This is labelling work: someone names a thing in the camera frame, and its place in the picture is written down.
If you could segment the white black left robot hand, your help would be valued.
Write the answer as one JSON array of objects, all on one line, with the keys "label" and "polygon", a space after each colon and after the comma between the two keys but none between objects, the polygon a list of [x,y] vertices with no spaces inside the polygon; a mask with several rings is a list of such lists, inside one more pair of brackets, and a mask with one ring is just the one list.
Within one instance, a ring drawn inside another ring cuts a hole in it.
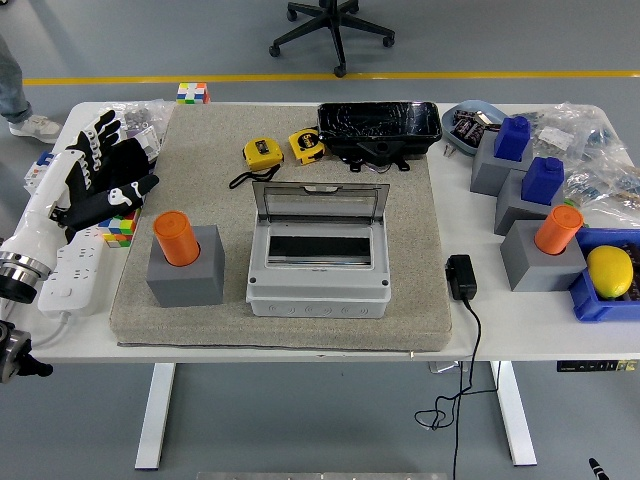
[{"label": "white black left robot hand", "polygon": [[48,276],[75,233],[142,205],[158,184],[158,153],[151,127],[128,138],[113,110],[90,122],[49,164],[1,247],[1,265]]}]

